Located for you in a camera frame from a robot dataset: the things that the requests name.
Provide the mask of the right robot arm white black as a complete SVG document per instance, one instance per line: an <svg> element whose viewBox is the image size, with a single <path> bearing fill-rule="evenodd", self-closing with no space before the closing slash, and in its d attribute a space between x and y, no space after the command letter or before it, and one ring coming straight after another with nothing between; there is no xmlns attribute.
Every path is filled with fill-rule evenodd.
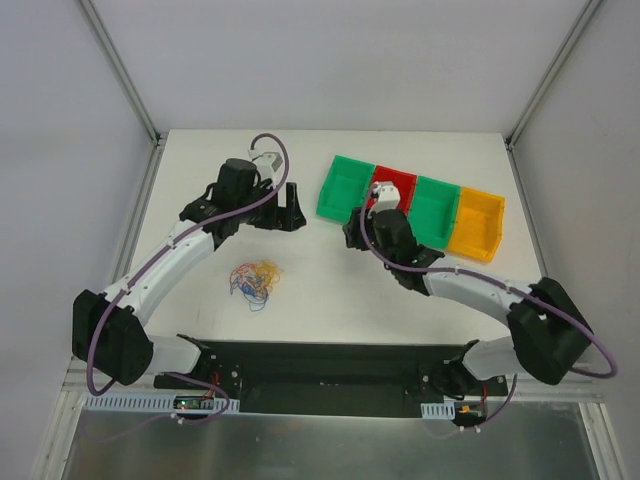
<svg viewBox="0 0 640 480"><path fill-rule="evenodd" d="M416 240L400 210L356 207L343 233L347 247L384 257L385 269L405 289L451 300L508 328L508 336L471 340L453 358L436 364L429 382L444 396L461 400L486 380L521 372L557 385L591 344L589 325L557 281L543 277L510 287L504 280L457 268L452 258Z"/></svg>

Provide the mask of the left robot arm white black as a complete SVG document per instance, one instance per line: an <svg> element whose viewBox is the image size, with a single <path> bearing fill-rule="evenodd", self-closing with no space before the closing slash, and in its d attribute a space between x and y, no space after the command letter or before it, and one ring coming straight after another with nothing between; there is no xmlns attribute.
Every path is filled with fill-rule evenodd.
<svg viewBox="0 0 640 480"><path fill-rule="evenodd" d="M188 203L170 232L129 273L99 293L82 291L72 308L72 353L112 382L131 385L147 373L176 372L188 388L211 377L203 348L184 335L145 331L164 297L243 224L296 231L306 224L288 164L276 152L230 158L215 182Z"/></svg>

